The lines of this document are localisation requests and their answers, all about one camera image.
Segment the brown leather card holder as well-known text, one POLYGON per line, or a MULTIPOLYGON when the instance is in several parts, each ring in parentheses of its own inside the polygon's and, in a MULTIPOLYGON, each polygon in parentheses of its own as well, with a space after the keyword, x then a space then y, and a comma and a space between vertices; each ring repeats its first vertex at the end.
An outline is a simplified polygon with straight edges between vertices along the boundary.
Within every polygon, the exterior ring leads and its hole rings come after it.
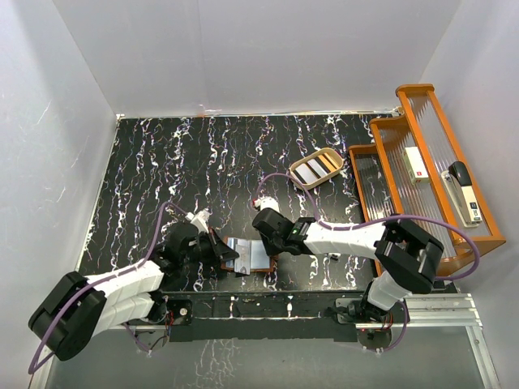
POLYGON ((221 264, 222 270, 234 272, 239 276, 273 271, 275 259, 267 255, 261 240, 227 237, 225 242, 227 246, 238 253, 238 257, 223 262, 221 264))

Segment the stack of credit cards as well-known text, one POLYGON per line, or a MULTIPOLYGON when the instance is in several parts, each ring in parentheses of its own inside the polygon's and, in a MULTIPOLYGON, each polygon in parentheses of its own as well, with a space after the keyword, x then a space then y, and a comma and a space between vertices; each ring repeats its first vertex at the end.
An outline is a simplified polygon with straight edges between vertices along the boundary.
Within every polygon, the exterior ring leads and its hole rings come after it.
POLYGON ((330 152, 319 151, 303 158, 290 167, 290 173, 305 187, 310 188, 327 181, 341 169, 341 159, 330 152))

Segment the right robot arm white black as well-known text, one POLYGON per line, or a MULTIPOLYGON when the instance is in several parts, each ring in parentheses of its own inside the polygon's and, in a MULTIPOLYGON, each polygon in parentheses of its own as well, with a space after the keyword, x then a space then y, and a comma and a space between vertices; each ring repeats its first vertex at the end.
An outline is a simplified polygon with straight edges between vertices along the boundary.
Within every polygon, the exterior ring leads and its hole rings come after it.
POLYGON ((269 255, 346 254, 379 261, 384 271, 370 281, 362 298, 335 308, 351 323, 382 322, 405 297, 430 293, 444 252, 443 243, 420 225, 395 216, 364 226, 325 227, 313 217, 292 222, 267 207, 252 226, 269 255))

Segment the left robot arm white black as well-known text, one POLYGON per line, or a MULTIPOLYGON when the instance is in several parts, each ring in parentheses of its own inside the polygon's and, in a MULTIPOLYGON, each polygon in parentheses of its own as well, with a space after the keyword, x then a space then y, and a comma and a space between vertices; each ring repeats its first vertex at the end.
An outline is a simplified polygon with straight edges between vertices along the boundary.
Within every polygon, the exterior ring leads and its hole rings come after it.
POLYGON ((94 276, 77 271, 64 275, 32 314, 28 327, 59 360, 70 360, 93 336, 111 327, 143 318, 162 321, 168 305, 153 293, 186 263, 215 265, 238 256, 213 229, 178 222, 144 263, 94 276))

